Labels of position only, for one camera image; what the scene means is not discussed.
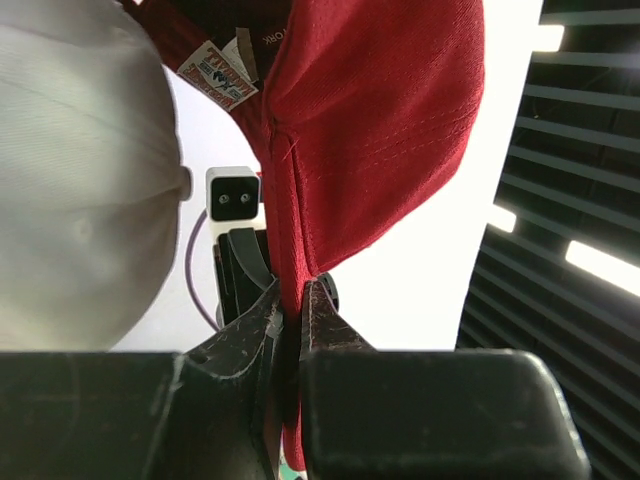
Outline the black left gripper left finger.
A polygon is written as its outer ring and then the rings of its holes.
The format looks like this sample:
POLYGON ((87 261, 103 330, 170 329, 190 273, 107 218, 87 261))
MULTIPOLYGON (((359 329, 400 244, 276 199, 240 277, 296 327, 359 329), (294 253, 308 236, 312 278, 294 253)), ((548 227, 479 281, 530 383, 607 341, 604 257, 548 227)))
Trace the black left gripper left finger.
POLYGON ((186 353, 5 352, 5 479, 274 479, 283 331, 273 283, 186 353))

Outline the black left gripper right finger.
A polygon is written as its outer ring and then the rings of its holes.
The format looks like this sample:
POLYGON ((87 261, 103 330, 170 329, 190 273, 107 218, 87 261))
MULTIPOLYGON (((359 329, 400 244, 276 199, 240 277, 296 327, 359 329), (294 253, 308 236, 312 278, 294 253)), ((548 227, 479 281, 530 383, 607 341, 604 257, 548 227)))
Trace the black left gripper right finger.
POLYGON ((299 388, 312 479, 588 479, 562 389, 511 349, 378 351, 307 284, 299 388))

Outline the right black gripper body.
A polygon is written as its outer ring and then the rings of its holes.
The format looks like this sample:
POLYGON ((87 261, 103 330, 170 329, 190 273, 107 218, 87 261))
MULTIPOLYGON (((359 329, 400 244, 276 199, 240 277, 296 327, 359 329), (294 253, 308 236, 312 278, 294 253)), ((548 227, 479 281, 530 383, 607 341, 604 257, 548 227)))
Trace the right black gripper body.
POLYGON ((265 230, 236 228, 214 244, 220 328, 249 312, 276 280, 270 269, 265 230))

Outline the white baseball cap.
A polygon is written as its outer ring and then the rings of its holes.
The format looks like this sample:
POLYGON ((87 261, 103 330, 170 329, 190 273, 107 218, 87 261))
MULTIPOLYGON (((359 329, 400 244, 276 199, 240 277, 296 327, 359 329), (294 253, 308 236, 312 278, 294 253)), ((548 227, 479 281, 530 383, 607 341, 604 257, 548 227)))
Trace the white baseball cap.
POLYGON ((103 350, 146 313, 191 193, 174 102, 113 1, 1 5, 1 347, 103 350))

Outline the red baseball cap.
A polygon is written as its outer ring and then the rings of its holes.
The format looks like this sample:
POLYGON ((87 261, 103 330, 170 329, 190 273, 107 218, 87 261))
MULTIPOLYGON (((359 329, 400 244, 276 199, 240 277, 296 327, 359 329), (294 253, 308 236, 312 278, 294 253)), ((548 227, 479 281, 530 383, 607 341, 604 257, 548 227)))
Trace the red baseball cap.
POLYGON ((163 62, 251 35, 260 78, 230 109, 262 173, 287 325, 305 285, 456 173, 484 89, 479 1, 127 1, 163 62))

